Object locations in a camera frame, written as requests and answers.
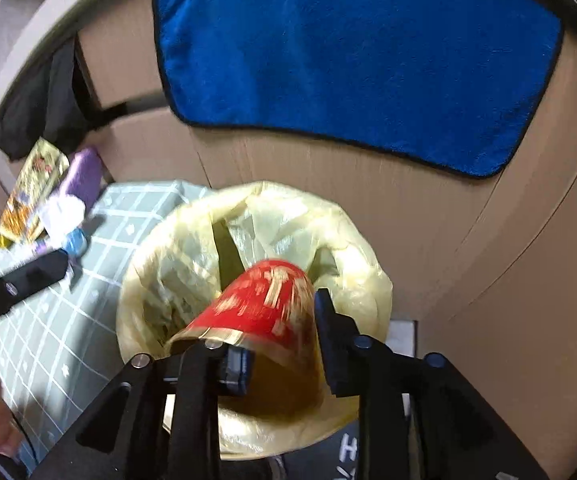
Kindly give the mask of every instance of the food wrapper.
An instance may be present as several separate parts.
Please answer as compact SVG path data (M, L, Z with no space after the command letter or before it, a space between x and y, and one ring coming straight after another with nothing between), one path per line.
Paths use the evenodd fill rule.
M28 154L0 219L0 235L13 242L32 242L43 227L38 206L68 169L68 159L55 146L39 139Z
M184 334L197 337L193 328L199 325L193 320L245 270L269 259L301 269L315 290L329 289L337 312L353 317L361 333L385 340L393 285L344 211L312 194L257 182L180 206L136 250L124 276L116 320L123 360L140 352L162 358ZM244 339L225 340L251 341L251 330L240 331ZM317 386L315 405L291 416L286 396L279 394L252 410L250 404L242 405L246 399L220 399L222 458L250 459L309 446L356 418L358 400L330 393L318 345L309 350L315 353L316 369L310 373ZM256 354L262 353L272 359L272 350L258 347ZM275 371L260 370L256 381L271 391ZM294 391L300 387L299 381L293 382ZM166 427L172 407L171 399Z

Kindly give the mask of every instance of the blue cloth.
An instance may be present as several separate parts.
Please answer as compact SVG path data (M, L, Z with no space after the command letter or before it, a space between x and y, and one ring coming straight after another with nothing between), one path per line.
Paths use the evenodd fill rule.
M477 177L501 170L521 142L561 32L533 0L153 0L153 9L180 119L307 132Z

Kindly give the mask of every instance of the black cable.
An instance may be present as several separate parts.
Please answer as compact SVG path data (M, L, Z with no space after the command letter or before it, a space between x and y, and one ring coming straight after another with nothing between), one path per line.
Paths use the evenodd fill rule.
M35 466L37 467L38 465L40 465L40 461L38 460L38 456L37 453L35 453L35 448L33 447L33 443L30 441L30 438L28 437L28 433L26 433L26 430L24 429L24 427L20 424L19 420L17 419L17 417L15 416L15 414L12 412L11 410L11 415L12 415L12 419L15 421L15 424L17 424L17 427L20 428L20 431L22 432L22 435L24 435L24 438L26 439L26 442L28 442L28 446L30 447L30 452L33 455L33 460L35 461Z

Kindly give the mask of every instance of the black fabric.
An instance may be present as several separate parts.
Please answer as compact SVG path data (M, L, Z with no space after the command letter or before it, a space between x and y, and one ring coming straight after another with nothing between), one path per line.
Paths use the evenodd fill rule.
M0 113L0 149L11 160L20 160L44 137L68 155L89 130L118 117L123 108L94 109L71 38L30 69L6 99Z

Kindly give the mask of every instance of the snack package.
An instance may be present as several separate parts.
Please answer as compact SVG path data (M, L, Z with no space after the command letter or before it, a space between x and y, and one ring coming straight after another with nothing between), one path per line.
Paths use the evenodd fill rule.
M34 241L44 229L39 206L68 169L68 159L55 146L39 139L28 154L0 219L0 235L13 242Z

